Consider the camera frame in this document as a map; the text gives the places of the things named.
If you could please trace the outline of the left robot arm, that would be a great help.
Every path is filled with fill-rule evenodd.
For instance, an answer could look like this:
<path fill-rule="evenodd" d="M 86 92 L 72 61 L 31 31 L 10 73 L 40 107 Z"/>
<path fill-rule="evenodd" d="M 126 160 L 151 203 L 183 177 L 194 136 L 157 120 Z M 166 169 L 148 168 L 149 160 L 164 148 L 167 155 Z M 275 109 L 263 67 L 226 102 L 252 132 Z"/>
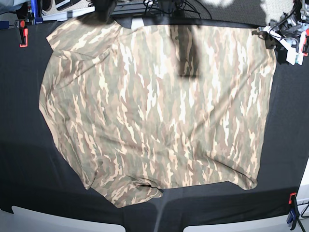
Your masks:
<path fill-rule="evenodd" d="M 309 56 L 309 2 L 294 0 L 293 3 L 289 13 L 283 13 L 278 21 L 271 20 L 259 31 L 265 34 L 267 49 L 280 45 L 287 51 L 286 62 L 302 65 Z"/>

